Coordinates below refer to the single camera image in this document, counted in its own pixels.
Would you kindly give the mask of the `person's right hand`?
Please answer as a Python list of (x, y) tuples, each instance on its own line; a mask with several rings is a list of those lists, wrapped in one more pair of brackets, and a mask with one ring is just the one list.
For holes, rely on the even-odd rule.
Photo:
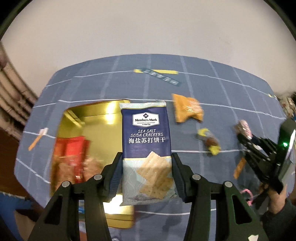
[(285, 200), (287, 197), (287, 185), (283, 188), (280, 194), (275, 190), (269, 188), (267, 194), (270, 198), (268, 210), (272, 214), (279, 213), (285, 206)]

